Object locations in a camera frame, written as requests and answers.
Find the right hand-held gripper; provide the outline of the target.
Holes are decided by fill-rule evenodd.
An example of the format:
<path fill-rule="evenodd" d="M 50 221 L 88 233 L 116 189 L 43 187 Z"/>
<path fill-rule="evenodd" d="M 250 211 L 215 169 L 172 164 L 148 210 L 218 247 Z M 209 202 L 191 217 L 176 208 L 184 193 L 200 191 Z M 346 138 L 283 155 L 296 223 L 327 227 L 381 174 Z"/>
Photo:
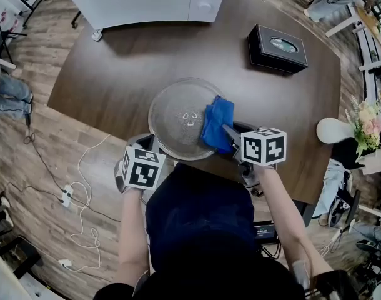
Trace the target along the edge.
<path fill-rule="evenodd" d="M 222 125 L 234 149 L 233 158 L 238 163 L 245 187 L 259 184 L 255 175 L 258 168 L 275 169 L 287 157 L 287 133 L 276 128 L 260 127 L 234 122 Z"/>

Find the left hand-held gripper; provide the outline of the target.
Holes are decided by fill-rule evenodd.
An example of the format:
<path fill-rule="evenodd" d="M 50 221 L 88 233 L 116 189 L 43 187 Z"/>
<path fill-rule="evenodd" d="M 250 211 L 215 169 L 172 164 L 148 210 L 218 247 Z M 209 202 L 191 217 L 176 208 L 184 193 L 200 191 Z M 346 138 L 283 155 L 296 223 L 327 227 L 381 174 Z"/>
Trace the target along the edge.
<path fill-rule="evenodd" d="M 116 186 L 121 194 L 127 188 L 155 190 L 166 155 L 159 152 L 154 134 L 140 134 L 128 140 L 123 157 L 114 167 Z"/>

